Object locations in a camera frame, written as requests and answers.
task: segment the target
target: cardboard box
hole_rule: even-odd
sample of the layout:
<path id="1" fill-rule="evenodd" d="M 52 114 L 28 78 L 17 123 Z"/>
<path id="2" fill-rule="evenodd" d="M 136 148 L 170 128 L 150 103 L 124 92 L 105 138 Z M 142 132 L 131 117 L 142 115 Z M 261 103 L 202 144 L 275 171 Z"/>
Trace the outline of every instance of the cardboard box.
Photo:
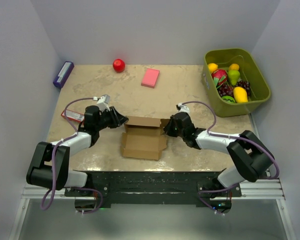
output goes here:
<path id="1" fill-rule="evenodd" d="M 158 161 L 167 147 L 163 135 L 169 119 L 128 116 L 124 124 L 120 151 L 123 157 Z"/>

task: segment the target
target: wooden tabletop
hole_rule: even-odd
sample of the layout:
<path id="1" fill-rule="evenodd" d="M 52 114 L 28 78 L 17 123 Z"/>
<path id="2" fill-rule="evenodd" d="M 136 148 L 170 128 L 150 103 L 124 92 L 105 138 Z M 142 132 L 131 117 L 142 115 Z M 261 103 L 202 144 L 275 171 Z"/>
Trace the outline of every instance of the wooden tabletop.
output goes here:
<path id="1" fill-rule="evenodd" d="M 147 68 L 160 70 L 155 88 L 141 86 Z M 74 133 L 60 114 L 76 99 L 108 94 L 109 106 L 127 116 L 170 118 L 177 112 L 176 104 L 191 100 L 209 103 L 202 80 L 200 65 L 127 65 L 122 73 L 111 65 L 76 65 L 60 92 L 47 141 L 53 142 Z M 84 114 L 95 102 L 76 102 L 69 110 Z M 190 116 L 198 128 L 213 122 L 209 109 L 189 104 Z M 93 147 L 70 158 L 69 167 L 78 171 L 221 171 L 233 165 L 224 153 L 188 147 L 181 138 L 168 137 L 167 148 L 159 161 L 123 158 L 120 154 L 124 128 L 103 129 Z M 214 132 L 241 133 L 252 130 L 248 115 L 217 118 Z"/>

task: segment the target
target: green basket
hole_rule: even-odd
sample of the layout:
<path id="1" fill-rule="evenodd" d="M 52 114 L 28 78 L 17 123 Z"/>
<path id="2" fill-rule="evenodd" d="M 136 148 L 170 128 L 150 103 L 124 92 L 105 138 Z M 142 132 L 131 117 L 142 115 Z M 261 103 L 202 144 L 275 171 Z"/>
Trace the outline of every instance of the green basket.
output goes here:
<path id="1" fill-rule="evenodd" d="M 249 102 L 230 103 L 222 100 L 208 69 L 210 63 L 218 64 L 218 68 L 224 70 L 228 70 L 231 64 L 238 64 L 240 66 L 240 78 L 250 83 L 251 96 Z M 270 88 L 252 56 L 240 48 L 209 51 L 204 57 L 202 81 L 210 105 L 215 114 L 222 118 L 250 114 L 271 96 Z"/>

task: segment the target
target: gray floor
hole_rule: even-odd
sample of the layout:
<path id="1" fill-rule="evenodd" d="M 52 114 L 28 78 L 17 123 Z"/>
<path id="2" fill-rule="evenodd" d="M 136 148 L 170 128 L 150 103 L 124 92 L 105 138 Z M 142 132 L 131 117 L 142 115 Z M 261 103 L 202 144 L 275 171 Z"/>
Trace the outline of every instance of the gray floor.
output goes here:
<path id="1" fill-rule="evenodd" d="M 225 217 L 192 205 L 115 204 L 83 217 L 74 201 L 31 200 L 20 240 L 285 240 L 276 201 L 237 200 Z"/>

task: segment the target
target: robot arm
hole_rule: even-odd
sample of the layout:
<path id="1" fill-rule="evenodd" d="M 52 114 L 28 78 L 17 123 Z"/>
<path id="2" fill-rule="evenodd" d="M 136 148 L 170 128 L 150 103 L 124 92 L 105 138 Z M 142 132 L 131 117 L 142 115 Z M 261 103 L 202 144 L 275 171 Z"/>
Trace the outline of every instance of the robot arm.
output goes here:
<path id="1" fill-rule="evenodd" d="M 84 121 L 78 131 L 61 140 L 55 154 L 56 190 L 66 187 L 83 187 L 87 182 L 85 172 L 69 169 L 69 158 L 83 149 L 92 147 L 99 138 L 99 131 L 105 128 L 117 128 L 128 121 L 113 106 L 108 106 L 110 97 L 103 95 L 94 98 L 96 105 L 85 109 Z M 50 189 L 53 182 L 52 167 L 46 165 L 52 159 L 53 148 L 60 141 L 40 142 L 34 151 L 26 181 L 28 184 Z"/>
<path id="2" fill-rule="evenodd" d="M 187 106 L 179 103 L 177 109 L 179 112 L 170 117 L 169 123 L 164 128 L 164 132 L 168 136 L 181 137 L 187 146 L 191 148 L 210 149 L 229 154 L 234 162 L 233 167 L 222 171 L 217 179 L 206 186 L 206 189 L 228 188 L 244 180 L 255 182 L 272 165 L 272 161 L 264 152 L 247 142 L 250 140 L 269 153 L 268 149 L 253 132 L 246 130 L 240 134 L 226 135 L 208 132 L 205 128 L 194 126 Z"/>

